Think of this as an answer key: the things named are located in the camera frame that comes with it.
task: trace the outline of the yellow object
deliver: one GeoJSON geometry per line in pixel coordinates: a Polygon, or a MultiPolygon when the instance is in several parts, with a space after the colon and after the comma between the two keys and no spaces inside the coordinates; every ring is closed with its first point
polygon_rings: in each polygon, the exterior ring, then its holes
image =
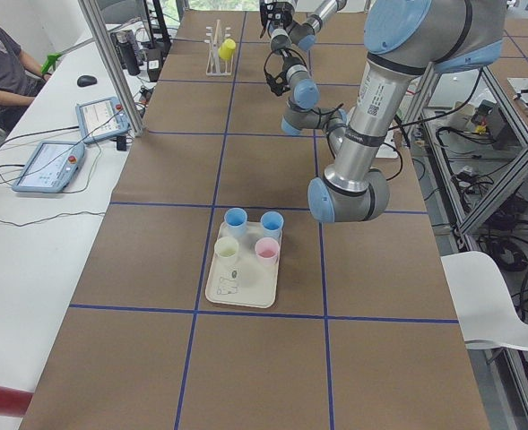
{"type": "Polygon", "coordinates": [[[233,39],[225,39],[218,48],[218,55],[224,61],[229,61],[236,52],[236,42],[233,39]]]}

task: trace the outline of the blue cup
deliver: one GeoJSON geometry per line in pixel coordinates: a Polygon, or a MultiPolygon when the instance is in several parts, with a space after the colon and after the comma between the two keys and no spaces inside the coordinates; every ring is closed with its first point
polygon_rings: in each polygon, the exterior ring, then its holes
{"type": "Polygon", "coordinates": [[[265,237],[273,237],[276,240],[280,238],[281,229],[283,228],[283,216],[279,212],[266,212],[262,215],[260,223],[262,224],[265,237]]]}
{"type": "Polygon", "coordinates": [[[224,221],[229,233],[234,237],[242,237],[247,230],[247,213],[241,208],[231,208],[226,211],[224,221]]]}

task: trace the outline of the computer mouse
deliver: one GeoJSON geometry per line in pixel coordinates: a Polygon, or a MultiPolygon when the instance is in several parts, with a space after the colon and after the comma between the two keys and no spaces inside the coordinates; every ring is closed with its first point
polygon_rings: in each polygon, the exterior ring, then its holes
{"type": "Polygon", "coordinates": [[[84,74],[79,76],[78,80],[76,80],[76,85],[79,87],[88,87],[89,85],[94,85],[96,82],[98,82],[98,80],[94,76],[84,74]]]}

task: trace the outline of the white table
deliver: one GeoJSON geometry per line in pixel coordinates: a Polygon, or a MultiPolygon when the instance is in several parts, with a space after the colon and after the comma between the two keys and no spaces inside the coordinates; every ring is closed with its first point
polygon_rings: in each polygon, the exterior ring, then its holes
{"type": "MultiPolygon", "coordinates": [[[[141,77],[147,79],[146,72],[141,77]]],[[[127,78],[135,94],[142,83],[127,78]]],[[[113,95],[95,44],[82,47],[64,58],[9,137],[78,125],[77,103],[113,95]],[[98,83],[79,88],[76,80],[82,74],[96,76],[98,83]]],[[[77,142],[80,137],[71,131],[11,141],[0,150],[0,165],[24,164],[39,140],[77,142]]],[[[0,219],[24,223],[62,212],[106,211],[127,153],[110,141],[100,147],[101,157],[82,193],[22,195],[0,185],[0,219]]],[[[98,153],[96,145],[87,148],[84,165],[66,191],[84,188],[98,153]]],[[[1,171],[9,179],[20,169],[1,171]]],[[[0,385],[35,390],[101,221],[100,216],[79,215],[23,228],[0,224],[0,385]]],[[[20,418],[0,417],[0,430],[16,429],[20,423],[20,418]]]]}

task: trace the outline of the red cylinder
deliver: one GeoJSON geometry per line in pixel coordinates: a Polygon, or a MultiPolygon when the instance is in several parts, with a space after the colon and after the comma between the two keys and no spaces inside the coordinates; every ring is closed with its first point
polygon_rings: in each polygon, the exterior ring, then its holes
{"type": "Polygon", "coordinates": [[[31,399],[31,392],[0,386],[0,415],[24,417],[31,399]]]}

